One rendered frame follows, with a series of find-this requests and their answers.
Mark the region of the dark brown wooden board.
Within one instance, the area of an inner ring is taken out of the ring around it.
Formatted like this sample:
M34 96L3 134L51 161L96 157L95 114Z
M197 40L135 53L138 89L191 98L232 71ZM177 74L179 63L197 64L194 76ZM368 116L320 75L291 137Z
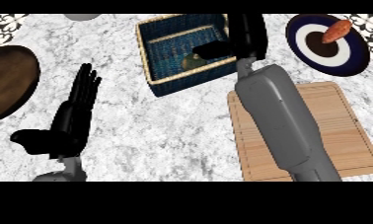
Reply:
M0 119L30 100L42 75L36 53L21 45L0 46Z

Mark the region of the grey round object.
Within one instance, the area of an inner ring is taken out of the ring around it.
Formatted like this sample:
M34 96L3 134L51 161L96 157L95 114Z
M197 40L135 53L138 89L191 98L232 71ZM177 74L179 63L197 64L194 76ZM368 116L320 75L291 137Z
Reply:
M73 21L89 21L101 16L101 14L64 14L65 17Z

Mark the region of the blue wicker basket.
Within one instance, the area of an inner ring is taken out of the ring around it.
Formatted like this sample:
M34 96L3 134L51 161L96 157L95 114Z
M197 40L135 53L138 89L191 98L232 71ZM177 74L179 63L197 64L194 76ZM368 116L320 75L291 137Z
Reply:
M157 97L185 90L236 72L232 55L207 59L192 70L192 49L216 40L228 41L226 14L172 14L136 26L144 70Z

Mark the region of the light wooden cutting board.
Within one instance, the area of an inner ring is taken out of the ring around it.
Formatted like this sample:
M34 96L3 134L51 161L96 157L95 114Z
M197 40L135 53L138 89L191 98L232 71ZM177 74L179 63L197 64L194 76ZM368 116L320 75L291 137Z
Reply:
M346 177L373 175L373 144L334 82L298 84L320 130L325 150ZM236 149L245 181L289 182L289 173L278 167L254 119L236 92L228 94Z

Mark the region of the orange sweet potato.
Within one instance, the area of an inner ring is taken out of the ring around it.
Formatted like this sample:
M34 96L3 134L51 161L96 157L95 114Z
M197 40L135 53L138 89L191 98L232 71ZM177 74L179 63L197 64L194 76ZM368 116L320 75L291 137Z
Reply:
M332 43L346 37L351 30L351 22L348 20L338 21L326 30L322 36L323 43Z

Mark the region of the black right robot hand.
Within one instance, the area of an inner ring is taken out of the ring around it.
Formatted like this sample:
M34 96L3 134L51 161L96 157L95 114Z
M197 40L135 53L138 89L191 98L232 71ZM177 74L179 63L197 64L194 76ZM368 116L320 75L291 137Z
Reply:
M233 55L238 59L266 59L269 36L264 17L259 13L229 14L229 40L216 40L192 49L203 59Z

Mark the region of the green squash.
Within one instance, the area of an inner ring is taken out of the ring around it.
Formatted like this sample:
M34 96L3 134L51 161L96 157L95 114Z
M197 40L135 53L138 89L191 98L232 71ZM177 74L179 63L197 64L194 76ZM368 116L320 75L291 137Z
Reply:
M207 64L207 60L200 57L197 53L191 53L183 60L183 69L191 71Z

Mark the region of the black white patterned tile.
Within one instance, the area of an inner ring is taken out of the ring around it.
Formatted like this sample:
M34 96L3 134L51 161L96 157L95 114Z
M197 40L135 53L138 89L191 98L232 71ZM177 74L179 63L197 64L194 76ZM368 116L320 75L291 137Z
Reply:
M0 14L0 45L14 39L27 17L29 14Z
M353 27L363 35L371 51L373 52L373 14L351 14Z

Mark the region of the blue white round plate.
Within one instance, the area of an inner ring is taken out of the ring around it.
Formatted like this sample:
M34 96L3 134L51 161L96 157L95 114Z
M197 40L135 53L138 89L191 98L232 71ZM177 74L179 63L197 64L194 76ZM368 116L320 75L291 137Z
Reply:
M323 43L328 28L340 19L326 14L298 14L287 26L289 47L300 60L319 72L350 77L360 74L371 63L368 42L354 29L332 43Z

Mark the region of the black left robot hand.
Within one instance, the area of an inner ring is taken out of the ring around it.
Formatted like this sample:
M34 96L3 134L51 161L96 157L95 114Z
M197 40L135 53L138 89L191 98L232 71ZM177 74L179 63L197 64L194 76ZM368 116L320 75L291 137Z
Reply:
M68 100L58 109L49 130L23 129L11 141L21 144L31 155L49 154L52 159L80 155L89 138L92 110L102 78L90 63L83 63L74 78Z

